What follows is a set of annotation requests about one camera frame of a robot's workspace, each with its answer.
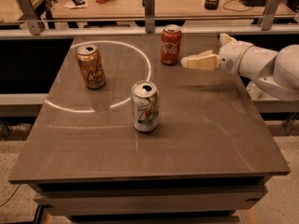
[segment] red can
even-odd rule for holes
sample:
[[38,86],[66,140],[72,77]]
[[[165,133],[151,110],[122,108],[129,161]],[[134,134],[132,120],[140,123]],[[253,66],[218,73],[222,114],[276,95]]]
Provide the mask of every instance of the red can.
[[178,62],[181,31],[177,25],[166,25],[162,31],[161,62],[175,64]]

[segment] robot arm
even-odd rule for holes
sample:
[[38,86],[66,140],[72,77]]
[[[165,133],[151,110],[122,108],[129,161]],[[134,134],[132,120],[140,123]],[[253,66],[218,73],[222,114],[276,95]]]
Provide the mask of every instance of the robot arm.
[[222,71],[249,78],[279,100],[299,100],[299,45],[277,52],[233,40],[223,44],[219,57]]

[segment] black cable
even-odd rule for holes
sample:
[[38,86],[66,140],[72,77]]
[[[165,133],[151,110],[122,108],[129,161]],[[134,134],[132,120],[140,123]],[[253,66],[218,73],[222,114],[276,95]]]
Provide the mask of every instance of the black cable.
[[225,7],[225,5],[227,5],[227,4],[231,3],[231,2],[234,2],[234,1],[236,1],[236,0],[230,0],[230,1],[226,2],[225,4],[223,4],[223,6],[222,6],[223,9],[225,9],[225,10],[231,10],[231,11],[236,11],[236,12],[245,12],[245,11],[249,11],[249,10],[251,10],[251,9],[254,8],[254,7],[250,7],[250,8],[244,9],[244,10],[236,10],[236,9],[231,9],[231,8]]
[[19,189],[20,186],[21,186],[21,184],[19,184],[19,186],[15,189],[15,191],[11,194],[11,196],[4,203],[0,204],[0,208],[2,206],[4,206],[6,203],[8,203],[13,198],[13,196],[16,194],[16,192],[17,192],[17,190]]

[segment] gray tabletop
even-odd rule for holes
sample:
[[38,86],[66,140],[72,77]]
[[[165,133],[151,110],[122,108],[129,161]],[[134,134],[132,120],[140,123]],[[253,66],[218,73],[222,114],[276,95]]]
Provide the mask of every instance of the gray tabletop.
[[[160,62],[161,35],[74,40],[9,178],[47,183],[285,175],[290,170],[239,77]],[[75,46],[95,44],[107,84],[85,87]],[[183,35],[180,57],[218,51],[215,35]],[[128,101],[150,79],[158,127],[138,132]]]

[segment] concrete floor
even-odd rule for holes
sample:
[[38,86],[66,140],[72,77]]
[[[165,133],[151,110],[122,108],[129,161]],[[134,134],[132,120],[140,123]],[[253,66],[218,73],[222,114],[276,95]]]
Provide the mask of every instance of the concrete floor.
[[[241,224],[297,224],[299,223],[299,135],[281,136],[272,130],[274,139],[291,167],[286,176],[274,176],[268,183],[268,193],[253,208],[238,211]],[[33,220],[35,193],[25,185],[13,186],[7,177],[21,152],[23,141],[0,141],[0,205],[17,189],[13,198],[0,207],[0,224]],[[70,223],[64,217],[47,216],[44,224]]]

